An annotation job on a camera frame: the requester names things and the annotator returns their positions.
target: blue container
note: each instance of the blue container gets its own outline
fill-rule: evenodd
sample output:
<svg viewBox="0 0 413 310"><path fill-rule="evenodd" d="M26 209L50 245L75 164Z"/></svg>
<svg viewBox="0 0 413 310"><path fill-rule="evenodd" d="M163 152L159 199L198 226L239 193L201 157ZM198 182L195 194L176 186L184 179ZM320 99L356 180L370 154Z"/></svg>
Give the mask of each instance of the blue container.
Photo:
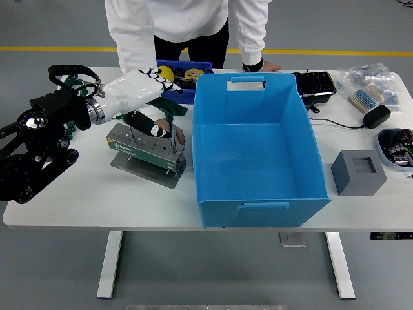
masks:
<svg viewBox="0 0 413 310"><path fill-rule="evenodd" d="M292 74L202 75L193 155L204 227L296 227L330 202Z"/></svg>
<svg viewBox="0 0 413 310"><path fill-rule="evenodd" d="M172 67L172 71L176 68L182 68L185 73L189 69L212 69L212 64L207 62L195 62L195 61L172 61L172 60L158 60L157 66L169 66ZM173 100L176 103L184 105L194 104L195 90L194 89L183 89L183 94L178 94L177 92L165 92L162 94L163 98Z"/></svg>

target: robotic arm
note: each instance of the robotic arm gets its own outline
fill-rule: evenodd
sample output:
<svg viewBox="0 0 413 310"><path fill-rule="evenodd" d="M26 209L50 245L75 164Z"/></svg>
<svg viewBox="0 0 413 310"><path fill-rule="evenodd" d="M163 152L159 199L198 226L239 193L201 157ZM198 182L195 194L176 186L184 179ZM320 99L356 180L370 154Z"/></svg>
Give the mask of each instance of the robotic arm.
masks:
<svg viewBox="0 0 413 310"><path fill-rule="evenodd" d="M49 79L61 89L30 100L30 110L22 113L17 122L0 129L0 139L16 134L0 150L0 201L28 202L76 162L79 153L69 149L65 130L65 124L71 121L84 131L122 113L131 127L150 136L171 138L170 132L138 111L165 91L182 92L158 73L159 69L135 70L102 86L99 76L87 67L51 66ZM72 88L57 78L66 74L85 74L95 81ZM93 91L80 96L86 88ZM27 152L13 154L22 144Z"/></svg>

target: white sleeve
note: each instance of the white sleeve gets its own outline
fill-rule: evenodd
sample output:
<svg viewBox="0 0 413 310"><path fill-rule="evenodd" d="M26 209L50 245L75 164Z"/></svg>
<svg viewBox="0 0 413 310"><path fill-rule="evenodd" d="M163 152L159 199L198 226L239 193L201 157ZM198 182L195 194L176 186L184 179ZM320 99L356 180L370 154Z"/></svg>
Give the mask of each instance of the white sleeve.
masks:
<svg viewBox="0 0 413 310"><path fill-rule="evenodd" d="M271 0L236 0L233 9L236 17L236 37L243 63L256 65L264 49L265 25L268 21L268 4Z"/></svg>
<svg viewBox="0 0 413 310"><path fill-rule="evenodd" d="M156 68L154 22L145 0L105 0L109 33L123 74Z"/></svg>

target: table top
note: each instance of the table top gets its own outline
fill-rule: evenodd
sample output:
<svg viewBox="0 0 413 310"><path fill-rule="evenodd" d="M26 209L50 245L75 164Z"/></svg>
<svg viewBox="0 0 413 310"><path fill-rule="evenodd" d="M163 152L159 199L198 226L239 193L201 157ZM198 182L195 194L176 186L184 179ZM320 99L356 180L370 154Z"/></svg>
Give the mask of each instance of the table top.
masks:
<svg viewBox="0 0 413 310"><path fill-rule="evenodd" d="M119 68L92 68L108 83L121 75ZM338 72L330 72L333 79ZM225 230L273 229L277 231L413 231L412 173L399 172L382 163L387 182L370 197L337 194L331 165L341 150L377 150L377 133L386 128L413 129L413 99L401 78L392 73L398 86L401 112L393 112L375 129L348 130L322 121L312 121L321 154L331 202L300 227L226 228ZM196 202L192 166L192 105L175 118L186 136L187 167L169 189L110 166L117 152L110 149L106 135L115 125L110 121L74 133L70 147L79 151L78 161L30 202L10 201L3 221L20 229L107 229L125 231L204 231ZM363 115L347 99L336 94L317 105L328 118L360 126ZM220 231L220 228L207 229Z"/></svg>

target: yellow floor line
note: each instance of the yellow floor line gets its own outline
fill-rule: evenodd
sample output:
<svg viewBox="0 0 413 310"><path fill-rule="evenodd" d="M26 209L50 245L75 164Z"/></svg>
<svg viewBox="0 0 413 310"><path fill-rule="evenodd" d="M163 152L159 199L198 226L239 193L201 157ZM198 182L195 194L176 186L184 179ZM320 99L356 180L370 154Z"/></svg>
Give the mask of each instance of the yellow floor line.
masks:
<svg viewBox="0 0 413 310"><path fill-rule="evenodd" d="M99 46L0 46L0 52L116 52L116 47ZM239 54L238 48L228 48L228 54ZM323 55L323 56L381 56L381 57L413 57L413 52L380 52L371 50L298 50L266 48L263 54L286 55Z"/></svg>

